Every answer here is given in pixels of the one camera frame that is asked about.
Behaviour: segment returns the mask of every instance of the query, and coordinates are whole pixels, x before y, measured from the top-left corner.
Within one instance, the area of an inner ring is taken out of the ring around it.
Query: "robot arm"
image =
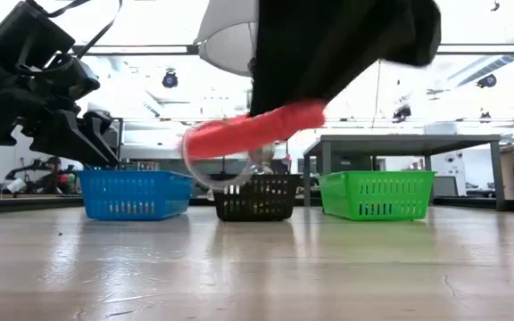
[[[68,54],[75,40],[49,19],[64,11],[48,13],[33,0],[20,1],[0,23],[0,145],[15,145],[11,133],[21,125],[21,133],[33,138],[33,151],[115,166],[118,159],[103,139],[110,115],[91,111],[77,117],[76,101],[100,84],[84,62]]]

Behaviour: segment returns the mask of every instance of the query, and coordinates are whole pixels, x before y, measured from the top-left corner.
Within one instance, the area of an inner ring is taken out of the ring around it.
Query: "desk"
[[[338,153],[423,156],[426,170],[431,171],[432,155],[490,144],[497,210],[504,210],[500,140],[499,135],[323,135],[304,152],[304,205],[311,205],[311,156],[316,156],[320,160],[321,175],[332,172],[331,157]]]

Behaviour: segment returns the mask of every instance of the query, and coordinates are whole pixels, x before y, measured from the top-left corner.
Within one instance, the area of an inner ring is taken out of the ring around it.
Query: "blue basket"
[[[160,220],[187,210],[194,180],[168,171],[79,172],[88,218]]]

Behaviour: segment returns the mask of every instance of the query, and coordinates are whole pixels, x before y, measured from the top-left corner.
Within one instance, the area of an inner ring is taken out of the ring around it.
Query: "black basket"
[[[218,218],[236,222],[291,218],[300,179],[299,175],[255,175],[243,186],[213,191]]]

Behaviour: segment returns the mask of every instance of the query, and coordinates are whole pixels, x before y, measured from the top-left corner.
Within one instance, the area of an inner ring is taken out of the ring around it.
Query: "clear plastic loop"
[[[202,124],[199,128],[207,128],[207,127],[215,126],[218,124],[227,125],[228,123],[225,120],[214,120],[214,121],[209,121],[209,122]],[[253,173],[251,170],[251,167],[253,164],[252,164],[251,160],[249,159],[249,156],[247,156],[247,163],[245,164],[245,167],[241,171],[241,174],[239,174],[238,176],[236,176],[232,179],[229,179],[229,180],[224,180],[224,181],[213,180],[210,177],[208,177],[208,176],[200,173],[198,170],[196,170],[194,168],[194,164],[193,164],[192,160],[189,157],[189,154],[187,153],[187,142],[189,140],[190,135],[192,134],[192,131],[195,129],[197,129],[197,128],[190,128],[186,131],[179,148],[181,151],[182,158],[184,159],[184,162],[186,163],[187,170],[189,170],[189,172],[192,174],[192,177],[194,177],[194,179],[197,182],[199,182],[202,185],[205,185],[206,187],[211,188],[215,192],[223,193],[227,187],[232,186],[232,185],[236,185],[236,186],[244,185],[251,179],[251,176]]]

